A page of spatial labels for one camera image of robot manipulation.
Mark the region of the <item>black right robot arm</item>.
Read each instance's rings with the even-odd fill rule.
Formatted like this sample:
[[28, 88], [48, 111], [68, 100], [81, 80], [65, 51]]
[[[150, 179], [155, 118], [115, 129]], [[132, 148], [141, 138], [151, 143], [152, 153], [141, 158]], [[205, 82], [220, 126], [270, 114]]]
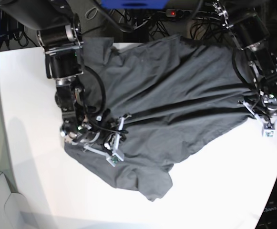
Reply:
[[[117, 129], [102, 127], [95, 118], [103, 113], [105, 89], [99, 75], [84, 64], [83, 40], [78, 14], [66, 0], [0, 0], [0, 9], [37, 32], [44, 50], [45, 71], [56, 84], [55, 101], [62, 113], [60, 133], [78, 143], [90, 132], [119, 134]], [[79, 76], [84, 71], [95, 76], [102, 102], [99, 108], [85, 101], [85, 89]]]

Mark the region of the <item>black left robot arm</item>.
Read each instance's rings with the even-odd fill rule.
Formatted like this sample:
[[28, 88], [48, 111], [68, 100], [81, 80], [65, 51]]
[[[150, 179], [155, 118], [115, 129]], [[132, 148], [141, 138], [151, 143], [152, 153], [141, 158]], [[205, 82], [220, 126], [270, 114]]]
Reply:
[[243, 51], [254, 71], [256, 97], [245, 103], [253, 114], [267, 122], [277, 111], [277, 60], [270, 52], [270, 32], [258, 8], [265, 0], [214, 0], [214, 11], [222, 27], [231, 35], [238, 51]]

